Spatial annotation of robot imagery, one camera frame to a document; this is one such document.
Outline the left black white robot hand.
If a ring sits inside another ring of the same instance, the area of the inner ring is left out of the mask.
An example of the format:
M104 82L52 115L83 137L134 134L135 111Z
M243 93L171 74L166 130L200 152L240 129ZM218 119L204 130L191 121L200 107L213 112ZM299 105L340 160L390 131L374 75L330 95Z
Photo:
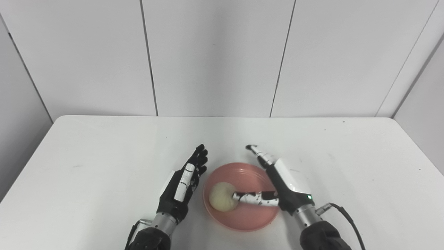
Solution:
M201 176L207 171L208 150L200 144L181 169L171 173L160 196L157 213L173 217L176 225L188 214L188 204L199 185Z

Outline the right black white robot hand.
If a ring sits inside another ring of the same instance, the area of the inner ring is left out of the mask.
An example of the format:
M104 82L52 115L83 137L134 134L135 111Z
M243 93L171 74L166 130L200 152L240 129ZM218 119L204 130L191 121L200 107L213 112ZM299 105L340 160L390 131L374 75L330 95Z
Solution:
M282 158L264 152L255 144L248 144L245 148L255 155L275 191L235 191L232 193L233 200L258 206L279 206L290 215L307 209L316 210L312 192L299 170L288 167Z

